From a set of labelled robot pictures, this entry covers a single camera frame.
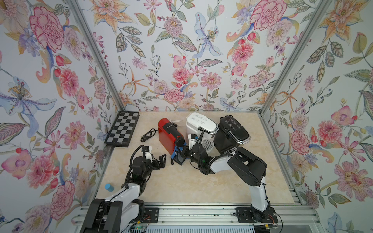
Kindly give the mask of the red Nespresso coffee machine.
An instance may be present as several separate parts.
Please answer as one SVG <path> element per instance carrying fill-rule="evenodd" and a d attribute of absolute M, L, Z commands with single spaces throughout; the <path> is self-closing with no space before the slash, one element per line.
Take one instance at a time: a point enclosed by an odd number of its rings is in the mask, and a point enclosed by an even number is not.
<path fill-rule="evenodd" d="M 170 122 L 167 118 L 162 118 L 157 126 L 159 142 L 170 155 L 174 153 L 175 148 L 184 146 L 184 136 L 180 133 L 175 124 Z"/>

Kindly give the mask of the white coffee machine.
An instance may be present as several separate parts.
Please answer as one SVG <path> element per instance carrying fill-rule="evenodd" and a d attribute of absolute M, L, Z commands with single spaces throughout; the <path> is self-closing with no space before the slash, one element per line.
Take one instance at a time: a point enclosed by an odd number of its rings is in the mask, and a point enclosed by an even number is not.
<path fill-rule="evenodd" d="M 207 153 L 212 152 L 214 148 L 213 138 L 218 130 L 218 124 L 202 114 L 193 112 L 186 118 L 186 136 L 195 134 L 200 137 L 204 133 L 201 137 L 202 147 Z"/>

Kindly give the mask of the black coffee machine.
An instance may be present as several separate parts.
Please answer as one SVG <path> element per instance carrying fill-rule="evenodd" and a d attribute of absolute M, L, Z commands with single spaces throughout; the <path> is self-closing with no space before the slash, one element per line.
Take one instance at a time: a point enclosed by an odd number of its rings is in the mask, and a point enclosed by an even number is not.
<path fill-rule="evenodd" d="M 248 143 L 251 136 L 248 131 L 232 115 L 220 118 L 219 130 L 214 136 L 214 146 L 220 154 L 230 153 Z"/>

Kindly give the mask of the blue microfibre cloth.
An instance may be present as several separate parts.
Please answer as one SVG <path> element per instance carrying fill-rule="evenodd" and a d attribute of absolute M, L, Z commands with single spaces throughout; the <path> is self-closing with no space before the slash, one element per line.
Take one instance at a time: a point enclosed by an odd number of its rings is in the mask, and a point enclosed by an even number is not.
<path fill-rule="evenodd" d="M 183 145 L 181 147 L 175 146 L 174 152 L 171 155 L 171 164 L 183 165 L 187 159 L 188 145 Z"/>

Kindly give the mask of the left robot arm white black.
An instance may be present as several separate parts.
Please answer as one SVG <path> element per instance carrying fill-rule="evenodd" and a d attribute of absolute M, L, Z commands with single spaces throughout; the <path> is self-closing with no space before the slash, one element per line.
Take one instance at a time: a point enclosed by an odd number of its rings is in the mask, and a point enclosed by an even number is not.
<path fill-rule="evenodd" d="M 147 152 L 132 158 L 120 191 L 106 199 L 95 199 L 85 216 L 81 233 L 133 233 L 137 224 L 158 222 L 158 208 L 146 208 L 140 199 L 152 171 L 166 166 L 167 155 L 159 159 Z"/>

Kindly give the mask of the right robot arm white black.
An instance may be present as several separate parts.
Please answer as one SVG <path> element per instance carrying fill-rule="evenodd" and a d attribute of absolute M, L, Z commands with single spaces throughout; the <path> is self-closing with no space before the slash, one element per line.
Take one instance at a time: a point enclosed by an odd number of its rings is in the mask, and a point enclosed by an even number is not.
<path fill-rule="evenodd" d="M 278 223 L 266 192 L 267 164 L 243 147 L 234 152 L 211 157 L 200 143 L 182 152 L 184 158 L 196 163 L 204 175 L 232 170 L 250 188 L 250 207 L 237 207 L 234 215 L 239 223 Z"/>

